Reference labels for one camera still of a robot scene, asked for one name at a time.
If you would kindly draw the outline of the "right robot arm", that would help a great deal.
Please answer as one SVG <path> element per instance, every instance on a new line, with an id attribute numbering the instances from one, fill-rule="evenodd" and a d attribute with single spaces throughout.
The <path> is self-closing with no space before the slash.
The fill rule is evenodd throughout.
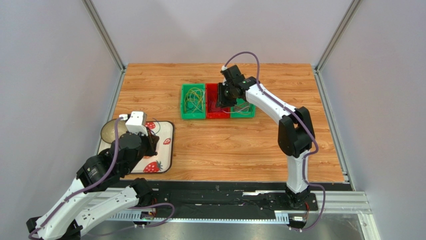
<path id="1" fill-rule="evenodd" d="M 245 77 L 237 65 L 222 66 L 220 72 L 224 80 L 217 85 L 217 107 L 233 107 L 241 99 L 262 110 L 278 125 L 277 143 L 287 157 L 285 201 L 292 209 L 303 206 L 310 194 L 307 160 L 315 142 L 309 110 L 277 98 L 255 77 Z"/>

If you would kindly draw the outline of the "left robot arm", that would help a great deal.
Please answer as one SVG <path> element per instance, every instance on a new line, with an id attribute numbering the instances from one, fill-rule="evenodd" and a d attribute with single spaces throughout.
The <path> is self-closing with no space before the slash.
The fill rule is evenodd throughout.
<path id="1" fill-rule="evenodd" d="M 128 175 L 144 156 L 157 155 L 159 136 L 125 133 L 111 147 L 87 159 L 61 199 L 42 216 L 26 222 L 31 240 L 79 240 L 109 217 L 132 207 L 151 207 L 153 190 L 137 178 L 112 197 L 93 199 Z"/>

